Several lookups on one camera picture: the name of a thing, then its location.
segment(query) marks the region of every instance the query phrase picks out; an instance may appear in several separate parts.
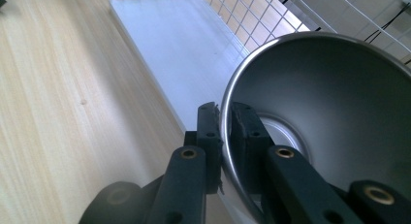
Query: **black plastic part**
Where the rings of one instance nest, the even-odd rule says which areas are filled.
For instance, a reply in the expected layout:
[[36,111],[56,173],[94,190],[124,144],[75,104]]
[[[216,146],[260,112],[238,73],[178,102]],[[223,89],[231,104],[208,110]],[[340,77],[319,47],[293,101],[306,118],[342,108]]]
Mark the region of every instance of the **black plastic part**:
[[251,107],[232,104],[232,155],[239,179],[250,194],[261,193],[264,159],[267,149],[274,145],[260,117]]
[[339,188],[339,187],[335,187],[335,186],[332,185],[332,184],[329,184],[329,186],[332,188],[332,190],[334,190],[334,192],[335,192],[344,202],[346,202],[346,200],[347,200],[347,194],[348,194],[346,191],[342,190],[342,189]]
[[411,223],[411,202],[379,182],[353,182],[347,203],[365,223]]
[[0,8],[7,3],[6,0],[0,0]]
[[184,145],[196,145],[197,144],[197,131],[185,131]]
[[104,188],[85,210],[79,224],[145,223],[162,177],[144,188],[131,182],[116,182]]
[[206,193],[214,194],[221,185],[222,145],[218,128],[219,110],[214,102],[199,106],[196,146],[206,154]]
[[269,178],[263,180],[261,207],[267,224],[291,223],[291,217]]
[[149,224],[205,223],[206,154],[196,146],[174,151],[148,218]]
[[266,168],[292,223],[363,223],[297,150],[271,147]]

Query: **wood grain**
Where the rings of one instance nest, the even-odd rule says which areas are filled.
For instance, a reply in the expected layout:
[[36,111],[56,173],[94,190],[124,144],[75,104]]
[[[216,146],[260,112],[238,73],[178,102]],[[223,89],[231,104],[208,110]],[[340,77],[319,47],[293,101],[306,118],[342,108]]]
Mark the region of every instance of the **wood grain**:
[[[183,133],[108,0],[0,10],[0,223],[78,223],[115,181],[160,176]],[[208,223],[230,223],[219,199]]]

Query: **stainless steel bowl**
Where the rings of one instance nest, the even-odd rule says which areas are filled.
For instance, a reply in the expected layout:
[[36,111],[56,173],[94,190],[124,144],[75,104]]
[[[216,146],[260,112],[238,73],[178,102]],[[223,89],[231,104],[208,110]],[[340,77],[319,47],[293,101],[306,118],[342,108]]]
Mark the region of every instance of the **stainless steel bowl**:
[[232,160],[230,105],[252,106],[273,140],[297,148],[330,184],[372,179],[411,198],[411,79],[402,63],[326,33],[281,37],[252,52],[221,106],[225,172],[248,210],[259,209]]

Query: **bowl rim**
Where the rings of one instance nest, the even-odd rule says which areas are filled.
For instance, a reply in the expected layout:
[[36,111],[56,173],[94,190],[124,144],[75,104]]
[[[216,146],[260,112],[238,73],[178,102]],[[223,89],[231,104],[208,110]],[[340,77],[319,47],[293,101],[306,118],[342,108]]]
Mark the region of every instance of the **bowl rim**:
[[247,67],[252,64],[257,57],[263,54],[265,51],[268,51],[271,48],[278,47],[282,44],[287,44],[292,41],[297,40],[307,40],[307,39],[331,39],[331,40],[340,40],[345,41],[354,45],[358,45],[365,50],[370,51],[374,54],[381,55],[385,60],[393,63],[400,69],[404,74],[411,78],[411,70],[406,67],[403,63],[401,63],[398,59],[394,58],[392,55],[388,54],[387,52],[383,51],[380,48],[377,48],[373,45],[365,43],[361,40],[354,39],[352,37],[344,36],[341,34],[336,33],[327,33],[327,32],[303,32],[303,33],[293,33],[281,36],[274,40],[271,40],[260,47],[256,48],[252,51],[248,56],[244,58],[244,60],[239,64],[236,68],[235,72],[231,76],[228,85],[226,86],[226,90],[224,92],[223,100],[221,101],[221,109],[220,109],[220,135],[223,141],[223,171],[226,175],[227,180],[233,185],[235,188],[238,196],[242,200],[243,204],[253,216],[253,218],[258,223],[264,223],[265,218],[261,210],[254,204],[251,197],[246,192],[244,186],[239,181],[239,177],[234,165],[233,156],[230,150],[230,141],[229,141],[229,131],[230,131],[230,123],[229,123],[229,115],[230,115],[230,108],[234,90],[237,86],[237,82],[242,74],[246,71]]

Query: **metal grid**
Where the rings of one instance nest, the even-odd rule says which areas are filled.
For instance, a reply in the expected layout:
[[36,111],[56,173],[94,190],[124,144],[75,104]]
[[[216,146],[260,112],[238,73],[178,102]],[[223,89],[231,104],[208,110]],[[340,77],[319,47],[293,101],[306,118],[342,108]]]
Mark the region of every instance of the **metal grid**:
[[404,0],[287,0],[287,8],[279,0],[206,1],[249,51],[285,34],[315,30],[305,25],[309,18],[320,26],[316,30],[360,40],[371,36],[369,43],[404,63],[411,59],[411,8],[385,26],[404,7]]

